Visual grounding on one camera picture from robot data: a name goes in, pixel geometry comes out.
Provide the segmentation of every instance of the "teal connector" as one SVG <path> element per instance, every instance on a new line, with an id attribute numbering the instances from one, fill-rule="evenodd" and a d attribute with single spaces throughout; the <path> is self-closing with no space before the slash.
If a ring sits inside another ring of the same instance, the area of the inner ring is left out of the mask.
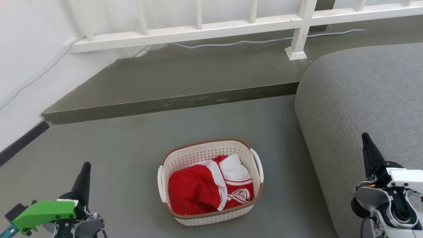
<path id="1" fill-rule="evenodd" d="M 3 233 L 0 234 L 0 238 L 12 238 L 19 232 L 15 225 L 11 224 Z"/>

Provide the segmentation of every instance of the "basket handle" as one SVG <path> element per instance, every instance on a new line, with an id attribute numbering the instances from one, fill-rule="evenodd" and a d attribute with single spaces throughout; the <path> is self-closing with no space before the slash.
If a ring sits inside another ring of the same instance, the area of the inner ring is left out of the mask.
<path id="1" fill-rule="evenodd" d="M 263 174 L 263 167 L 261 165 L 260 158 L 258 157 L 258 154 L 255 152 L 255 150 L 250 149 L 250 151 L 253 153 L 253 158 L 255 159 L 255 163 L 258 166 L 258 172 L 260 174 L 260 182 L 262 183 L 264 181 L 264 174 Z"/>
<path id="2" fill-rule="evenodd" d="M 159 187 L 159 194 L 162 202 L 166 202 L 165 184 L 163 183 L 164 180 L 165 175 L 163 174 L 163 166 L 160 166 L 159 170 L 157 171 L 157 186 Z"/>

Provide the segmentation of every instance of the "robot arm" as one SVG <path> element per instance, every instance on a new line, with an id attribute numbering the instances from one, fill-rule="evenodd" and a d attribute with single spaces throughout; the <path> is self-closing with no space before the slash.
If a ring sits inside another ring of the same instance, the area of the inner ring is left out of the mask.
<path id="1" fill-rule="evenodd" d="M 107 238 L 104 220 L 88 209 L 90 172 L 91 164 L 85 162 L 71 192 L 55 201 L 34 200 L 31 206 L 16 205 L 5 215 L 11 225 L 0 238 L 11 238 L 19 231 L 30 236 L 40 225 L 51 232 L 53 238 L 94 238 L 100 231 Z"/>
<path id="2" fill-rule="evenodd" d="M 422 216 L 408 199 L 414 194 L 423 201 L 423 171 L 385 161 L 367 133 L 362 139 L 367 180 L 356 187 L 351 201 L 354 213 L 372 220 L 374 237 L 423 238 Z"/>

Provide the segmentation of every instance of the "red cloth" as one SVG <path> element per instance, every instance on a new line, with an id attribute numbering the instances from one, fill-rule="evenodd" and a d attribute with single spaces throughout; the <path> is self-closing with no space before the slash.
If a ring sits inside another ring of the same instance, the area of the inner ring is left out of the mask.
<path id="1" fill-rule="evenodd" d="M 168 187 L 172 210 L 196 215 L 233 208 L 251 201 L 253 183 L 238 155 L 221 155 L 176 171 Z"/>

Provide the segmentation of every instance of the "gray sofa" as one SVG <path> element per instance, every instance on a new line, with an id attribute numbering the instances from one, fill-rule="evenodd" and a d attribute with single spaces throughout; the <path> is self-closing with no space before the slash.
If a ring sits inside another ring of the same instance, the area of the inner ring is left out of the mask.
<path id="1" fill-rule="evenodd" d="M 423 169 L 423 43 L 321 57 L 298 86 L 295 110 L 339 237 L 360 237 L 362 219 L 350 201 L 365 180 L 361 134 L 386 160 Z"/>

